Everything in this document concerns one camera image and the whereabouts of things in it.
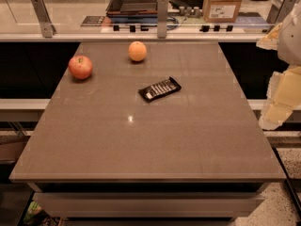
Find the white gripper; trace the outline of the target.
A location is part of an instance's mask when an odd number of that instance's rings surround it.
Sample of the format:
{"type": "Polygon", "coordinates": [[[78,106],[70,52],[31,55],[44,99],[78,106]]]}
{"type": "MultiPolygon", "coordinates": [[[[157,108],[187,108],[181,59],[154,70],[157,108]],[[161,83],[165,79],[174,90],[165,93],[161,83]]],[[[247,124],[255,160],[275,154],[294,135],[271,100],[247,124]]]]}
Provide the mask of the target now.
{"type": "Polygon", "coordinates": [[[301,3],[296,3],[283,23],[258,40],[256,46],[277,50],[278,57],[291,64],[283,73],[273,72],[259,118],[261,129],[275,130],[301,105],[301,3]]]}

